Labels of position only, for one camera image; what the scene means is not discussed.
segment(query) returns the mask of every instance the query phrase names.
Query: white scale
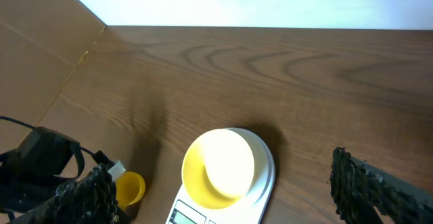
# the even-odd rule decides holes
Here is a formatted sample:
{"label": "white scale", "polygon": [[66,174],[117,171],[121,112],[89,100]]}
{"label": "white scale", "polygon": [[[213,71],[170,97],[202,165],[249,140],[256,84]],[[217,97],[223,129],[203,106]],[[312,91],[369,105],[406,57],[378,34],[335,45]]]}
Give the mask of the white scale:
{"label": "white scale", "polygon": [[275,182],[275,164],[271,151],[254,133],[238,128],[230,128],[230,130],[244,138],[253,139],[250,147],[254,154],[254,167],[260,170],[254,174],[250,191],[235,204],[213,210],[196,204],[182,185],[166,224],[259,224],[261,222]]}

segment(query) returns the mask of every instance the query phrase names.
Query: yellow bowl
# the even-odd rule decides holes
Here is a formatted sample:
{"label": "yellow bowl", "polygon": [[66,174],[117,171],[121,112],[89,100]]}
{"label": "yellow bowl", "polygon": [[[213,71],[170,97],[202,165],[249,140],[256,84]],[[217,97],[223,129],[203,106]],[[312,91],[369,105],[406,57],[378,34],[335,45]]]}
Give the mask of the yellow bowl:
{"label": "yellow bowl", "polygon": [[229,129],[198,137],[182,164],[182,182],[191,199],[209,209],[231,206],[248,193],[254,156],[248,142]]}
{"label": "yellow bowl", "polygon": [[122,210],[140,201],[144,191],[144,179],[137,173],[125,172],[116,180],[116,199]]}

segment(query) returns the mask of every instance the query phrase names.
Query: white backdrop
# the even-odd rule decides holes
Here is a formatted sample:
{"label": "white backdrop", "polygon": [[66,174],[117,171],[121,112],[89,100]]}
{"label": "white backdrop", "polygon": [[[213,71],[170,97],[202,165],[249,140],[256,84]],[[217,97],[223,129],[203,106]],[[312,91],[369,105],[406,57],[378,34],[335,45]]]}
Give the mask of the white backdrop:
{"label": "white backdrop", "polygon": [[433,0],[80,0],[108,25],[433,29]]}

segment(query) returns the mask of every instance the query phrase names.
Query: black cable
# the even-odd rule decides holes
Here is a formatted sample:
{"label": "black cable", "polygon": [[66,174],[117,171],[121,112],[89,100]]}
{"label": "black cable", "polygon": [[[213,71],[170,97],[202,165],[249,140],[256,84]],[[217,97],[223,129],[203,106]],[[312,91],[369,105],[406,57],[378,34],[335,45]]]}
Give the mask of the black cable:
{"label": "black cable", "polygon": [[84,147],[81,147],[81,146],[80,146],[80,149],[81,149],[82,151],[88,153],[88,154],[91,155],[92,157],[95,156],[95,153],[91,152],[90,150],[88,150],[88,149],[86,149],[86,148],[84,148]]}
{"label": "black cable", "polygon": [[0,119],[8,120],[8,121],[14,122],[14,123],[18,123],[19,125],[22,125],[24,127],[28,127],[29,129],[35,129],[35,127],[32,126],[32,125],[30,125],[30,124],[27,124],[25,122],[22,122],[20,120],[16,120],[16,119],[13,119],[13,118],[10,118],[10,117],[7,117],[7,116],[0,116]]}

